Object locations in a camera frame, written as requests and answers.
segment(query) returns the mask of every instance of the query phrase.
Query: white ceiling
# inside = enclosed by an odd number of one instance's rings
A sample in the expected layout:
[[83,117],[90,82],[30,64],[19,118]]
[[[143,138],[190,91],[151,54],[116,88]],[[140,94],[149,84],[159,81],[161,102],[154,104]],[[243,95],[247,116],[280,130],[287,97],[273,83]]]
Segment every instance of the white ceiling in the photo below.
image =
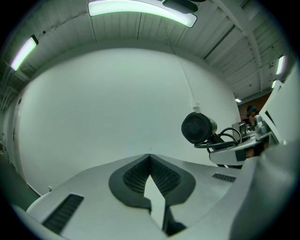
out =
[[[206,0],[195,13],[192,28],[144,13],[112,13],[91,17],[90,0],[44,0],[21,24],[2,53],[0,80],[5,111],[10,98],[55,56],[80,45],[109,39],[153,40],[204,59],[222,71],[235,96],[245,102],[270,90],[278,58],[292,55],[281,29],[254,0]],[[34,34],[39,44],[19,71],[10,68],[22,44]]]

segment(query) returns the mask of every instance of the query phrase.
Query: black fan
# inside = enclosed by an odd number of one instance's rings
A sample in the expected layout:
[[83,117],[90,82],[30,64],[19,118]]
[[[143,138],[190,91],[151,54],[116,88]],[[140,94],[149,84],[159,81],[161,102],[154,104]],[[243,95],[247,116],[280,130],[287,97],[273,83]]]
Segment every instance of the black fan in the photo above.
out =
[[201,144],[217,130],[217,124],[199,112],[190,113],[181,125],[184,137],[192,144]]

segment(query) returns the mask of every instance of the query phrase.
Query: circular fan grille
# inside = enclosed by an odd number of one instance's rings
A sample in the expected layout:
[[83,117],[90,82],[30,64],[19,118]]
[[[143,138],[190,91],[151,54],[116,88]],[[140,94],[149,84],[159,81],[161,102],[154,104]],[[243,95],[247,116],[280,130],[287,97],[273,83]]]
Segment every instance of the circular fan grille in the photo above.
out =
[[193,143],[203,143],[211,132],[211,123],[201,113],[191,113],[182,123],[181,131],[185,138]]

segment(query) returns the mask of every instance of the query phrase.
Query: black cable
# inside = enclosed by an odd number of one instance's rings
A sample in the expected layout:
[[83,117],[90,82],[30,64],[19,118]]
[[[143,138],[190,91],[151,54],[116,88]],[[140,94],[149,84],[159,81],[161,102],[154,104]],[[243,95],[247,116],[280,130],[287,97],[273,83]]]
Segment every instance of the black cable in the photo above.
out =
[[242,143],[242,135],[240,134],[240,131],[235,128],[232,128],[232,127],[225,128],[219,135],[222,135],[224,132],[226,132],[228,130],[236,131],[240,136],[240,143]]
[[239,143],[239,141],[238,141],[234,136],[232,136],[232,135],[230,135],[230,134],[223,133],[223,134],[218,134],[218,135],[219,135],[219,137],[221,137],[221,136],[227,136],[227,137],[230,137],[230,138],[232,138],[234,141],[236,141],[237,143]]
[[207,142],[203,142],[199,145],[194,145],[195,148],[217,148],[217,147],[229,147],[231,145],[237,145],[238,142],[231,141],[231,142],[221,142],[221,143],[215,143],[215,144],[207,144]]

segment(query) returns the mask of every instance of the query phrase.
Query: white curved wall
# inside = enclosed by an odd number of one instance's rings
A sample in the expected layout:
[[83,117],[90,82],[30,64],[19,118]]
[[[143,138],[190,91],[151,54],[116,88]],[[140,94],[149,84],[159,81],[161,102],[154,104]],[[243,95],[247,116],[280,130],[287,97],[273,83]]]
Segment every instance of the white curved wall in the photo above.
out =
[[239,112],[222,76],[197,61],[118,48],[72,58],[39,75],[21,103],[26,181],[44,194],[84,169],[143,153],[214,165],[206,150],[181,134],[193,111],[184,72],[219,131],[239,121]]

